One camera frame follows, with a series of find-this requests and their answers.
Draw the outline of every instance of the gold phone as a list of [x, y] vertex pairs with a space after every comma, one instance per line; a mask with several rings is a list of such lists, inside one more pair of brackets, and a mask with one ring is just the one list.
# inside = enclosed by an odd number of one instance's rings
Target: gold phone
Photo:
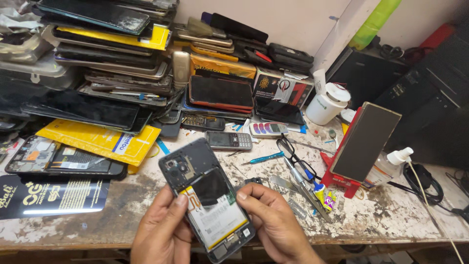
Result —
[[188, 39], [192, 41], [198, 41], [198, 42], [203, 42], [203, 43], [208, 43], [208, 44], [213, 44], [213, 45], [218, 45], [218, 46], [223, 46], [223, 47], [231, 47], [233, 44], [233, 41], [231, 39], [199, 38], [199, 37], [194, 37], [190, 35], [187, 31], [181, 31], [181, 30], [176, 31], [176, 36], [181, 39]]
[[208, 49], [208, 50], [212, 50], [216, 52], [223, 52], [223, 53], [228, 53], [228, 54], [235, 52], [234, 45], [231, 45], [230, 47], [220, 47], [217, 45], [212, 45], [212, 44], [198, 42], [198, 41], [193, 41], [192, 45], [198, 48], [203, 48], [203, 49]]

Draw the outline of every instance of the glue stick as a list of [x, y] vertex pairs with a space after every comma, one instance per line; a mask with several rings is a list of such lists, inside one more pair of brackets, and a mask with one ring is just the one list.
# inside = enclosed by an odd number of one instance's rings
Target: glue stick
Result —
[[334, 190], [333, 193], [329, 192], [329, 194], [327, 195], [327, 197], [324, 200], [324, 207], [327, 210], [332, 211], [332, 209], [334, 208], [334, 204], [335, 204], [336, 199], [337, 199], [337, 197], [335, 197], [335, 190]]

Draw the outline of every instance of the black eyeglasses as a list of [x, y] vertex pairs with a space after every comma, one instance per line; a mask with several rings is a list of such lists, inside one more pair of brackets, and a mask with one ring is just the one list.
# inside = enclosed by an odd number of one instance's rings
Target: black eyeglasses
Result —
[[295, 154], [295, 148], [293, 147], [292, 143], [285, 137], [283, 133], [282, 133], [282, 137], [277, 140], [277, 147], [279, 148], [280, 151], [283, 151], [285, 157], [293, 165], [298, 164], [301, 166], [301, 169], [306, 176], [303, 173], [301, 173], [301, 171], [300, 173], [303, 175], [305, 179], [308, 179], [308, 181], [314, 181], [314, 178], [318, 178], [319, 180], [322, 179], [316, 174], [316, 171], [311, 167], [309, 163], [300, 159]]

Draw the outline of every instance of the charging cable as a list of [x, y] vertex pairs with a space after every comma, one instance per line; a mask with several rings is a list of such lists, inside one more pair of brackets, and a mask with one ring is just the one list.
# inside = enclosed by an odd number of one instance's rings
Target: charging cable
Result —
[[449, 237], [448, 233], [446, 233], [446, 229], [445, 227], [440, 223], [440, 221], [438, 221], [438, 218], [436, 218], [431, 209], [430, 209], [430, 206], [428, 205], [428, 201], [427, 201], [427, 196], [425, 195], [425, 191], [424, 191], [424, 188], [422, 187], [422, 184], [420, 183], [420, 180], [417, 176], [417, 173], [415, 172], [414, 170], [414, 167], [412, 167], [412, 162], [410, 160], [410, 157], [406, 160], [407, 163], [409, 164], [410, 166], [410, 169], [412, 170], [412, 172], [414, 173], [415, 175], [415, 178], [417, 178], [417, 182], [418, 182], [418, 185], [420, 186], [420, 190], [422, 191], [422, 196], [424, 197], [424, 200], [425, 200], [425, 206], [427, 207], [427, 210], [428, 212], [430, 213], [430, 216], [435, 219], [435, 221], [438, 223], [439, 226], [441, 226], [441, 229], [443, 230], [443, 232], [445, 233], [445, 236], [449, 238], [449, 241], [451, 242], [451, 245], [453, 246], [454, 250], [456, 251], [456, 255], [458, 255], [458, 258], [459, 258], [459, 261], [461, 262], [461, 264], [464, 264], [464, 262], [462, 261], [462, 258], [461, 258], [461, 255], [459, 255], [459, 251], [458, 249], [456, 248], [453, 240]]

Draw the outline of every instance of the red phone stand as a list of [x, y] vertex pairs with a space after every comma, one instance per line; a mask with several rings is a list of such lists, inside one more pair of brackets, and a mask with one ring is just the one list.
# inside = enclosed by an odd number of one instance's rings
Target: red phone stand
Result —
[[332, 163], [335, 159], [335, 156], [339, 152], [340, 148], [342, 148], [342, 144], [345, 142], [345, 138], [347, 138], [347, 134], [350, 131], [350, 128], [353, 126], [355, 118], [359, 116], [358, 113], [361, 111], [361, 109], [362, 109], [361, 107], [358, 108], [354, 116], [354, 119], [350, 123], [350, 127], [347, 130], [347, 133], [345, 133], [344, 138], [342, 139], [342, 142], [340, 143], [339, 148], [337, 149], [337, 152], [335, 153], [334, 157], [330, 158], [326, 153], [324, 152], [320, 153], [324, 162], [327, 164], [327, 170], [325, 171], [324, 176], [320, 183], [324, 184], [326, 187], [329, 187], [331, 183], [345, 187], [347, 190], [345, 191], [344, 196], [350, 199], [354, 197], [355, 193], [357, 192], [358, 188], [360, 187], [362, 183], [356, 180], [346, 179], [342, 176], [335, 175], [331, 173], [330, 170], [331, 170]]

